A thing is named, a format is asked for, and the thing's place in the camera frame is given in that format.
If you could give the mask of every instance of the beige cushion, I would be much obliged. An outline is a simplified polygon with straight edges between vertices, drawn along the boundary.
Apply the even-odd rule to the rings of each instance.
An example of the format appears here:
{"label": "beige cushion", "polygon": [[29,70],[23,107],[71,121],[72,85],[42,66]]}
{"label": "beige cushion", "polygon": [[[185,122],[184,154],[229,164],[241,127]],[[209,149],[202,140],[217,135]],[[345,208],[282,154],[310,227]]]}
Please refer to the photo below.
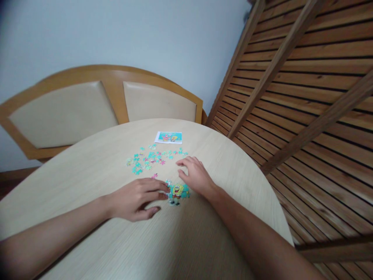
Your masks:
{"label": "beige cushion", "polygon": [[172,118],[195,121],[196,104],[172,91],[135,82],[123,82],[129,121]]}
{"label": "beige cushion", "polygon": [[10,120],[36,148],[72,145],[118,125],[101,82],[47,93],[20,107]]}

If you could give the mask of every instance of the round wooden table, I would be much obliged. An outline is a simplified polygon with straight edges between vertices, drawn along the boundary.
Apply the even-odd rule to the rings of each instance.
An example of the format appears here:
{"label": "round wooden table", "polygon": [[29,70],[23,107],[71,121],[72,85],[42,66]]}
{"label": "round wooden table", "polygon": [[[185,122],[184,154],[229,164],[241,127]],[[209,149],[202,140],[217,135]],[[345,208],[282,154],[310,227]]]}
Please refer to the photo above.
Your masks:
{"label": "round wooden table", "polygon": [[[183,148],[201,160],[213,180],[236,201],[293,245],[281,206],[270,184],[235,143],[193,122],[148,119],[99,132],[54,157],[0,202],[6,238],[49,218],[111,193],[137,178],[178,178],[174,159],[140,175],[126,159],[149,153],[158,131],[183,133],[183,144],[157,144],[157,151]],[[42,279],[239,279],[253,278],[228,230],[209,203],[193,191],[180,206],[153,203],[153,219],[131,223],[111,219],[83,239]]]}

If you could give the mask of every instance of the wooden slatted door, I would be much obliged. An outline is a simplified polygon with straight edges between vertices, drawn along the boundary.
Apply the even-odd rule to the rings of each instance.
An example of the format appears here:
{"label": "wooden slatted door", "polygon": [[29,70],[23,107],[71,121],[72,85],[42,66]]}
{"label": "wooden slatted door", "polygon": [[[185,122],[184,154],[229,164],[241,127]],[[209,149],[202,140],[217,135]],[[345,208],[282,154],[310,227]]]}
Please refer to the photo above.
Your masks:
{"label": "wooden slatted door", "polygon": [[[261,168],[300,250],[372,241],[373,2],[258,0],[250,18],[206,125]],[[370,258],[317,267],[370,279]]]}

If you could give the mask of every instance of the wrist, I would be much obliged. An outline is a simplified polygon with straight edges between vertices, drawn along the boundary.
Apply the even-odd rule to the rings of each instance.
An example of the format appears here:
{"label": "wrist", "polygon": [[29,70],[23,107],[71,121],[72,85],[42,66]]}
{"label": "wrist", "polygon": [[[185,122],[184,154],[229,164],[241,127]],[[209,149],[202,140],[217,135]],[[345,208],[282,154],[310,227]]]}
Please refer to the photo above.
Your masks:
{"label": "wrist", "polygon": [[216,201],[220,197],[220,193],[223,189],[216,185],[215,183],[212,183],[208,188],[206,188],[206,192],[203,194],[203,196],[212,203],[213,201]]}
{"label": "wrist", "polygon": [[98,207],[103,211],[104,220],[108,220],[114,217],[114,207],[110,202],[110,195],[104,195],[97,198]]}

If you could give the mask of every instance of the white wall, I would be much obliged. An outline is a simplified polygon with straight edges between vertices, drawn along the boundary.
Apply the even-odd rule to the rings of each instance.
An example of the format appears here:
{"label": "white wall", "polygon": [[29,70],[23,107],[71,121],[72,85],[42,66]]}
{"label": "white wall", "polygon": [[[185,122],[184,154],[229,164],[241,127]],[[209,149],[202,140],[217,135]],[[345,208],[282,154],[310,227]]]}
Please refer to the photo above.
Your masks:
{"label": "white wall", "polygon": [[[0,26],[0,103],[89,64],[160,74],[209,113],[251,8],[246,0],[12,0]],[[0,128],[0,171],[38,165]]]}

